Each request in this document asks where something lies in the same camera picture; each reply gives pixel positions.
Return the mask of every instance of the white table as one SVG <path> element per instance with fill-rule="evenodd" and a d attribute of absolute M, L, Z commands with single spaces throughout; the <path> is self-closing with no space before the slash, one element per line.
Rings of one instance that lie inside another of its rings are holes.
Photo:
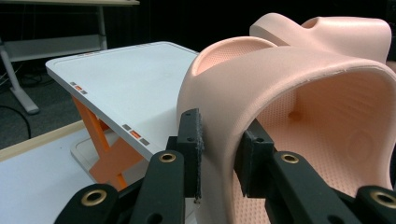
<path fill-rule="evenodd" d="M 131 182 L 125 170 L 165 150 L 177 135 L 176 105 L 196 52 L 169 42 L 108 49 L 46 63 L 48 73 L 73 96 L 96 152 L 72 154 L 99 183 L 118 190 Z M 108 141 L 103 121 L 119 136 Z"/>
<path fill-rule="evenodd" d="M 69 36 L 3 42 L 0 38 L 0 54 L 11 81 L 11 91 L 29 114 L 39 112 L 38 106 L 20 86 L 11 63 L 40 58 L 57 57 L 81 52 L 107 49 L 103 7 L 135 6 L 137 0 L 0 0 L 1 4 L 45 4 L 93 6 L 98 11 L 98 35 Z"/>
<path fill-rule="evenodd" d="M 70 153 L 76 145 L 93 147 L 90 140 L 78 121 L 0 150 L 0 223 L 53 223 L 74 194 L 94 183 Z M 186 224 L 196 224 L 186 202 Z"/>

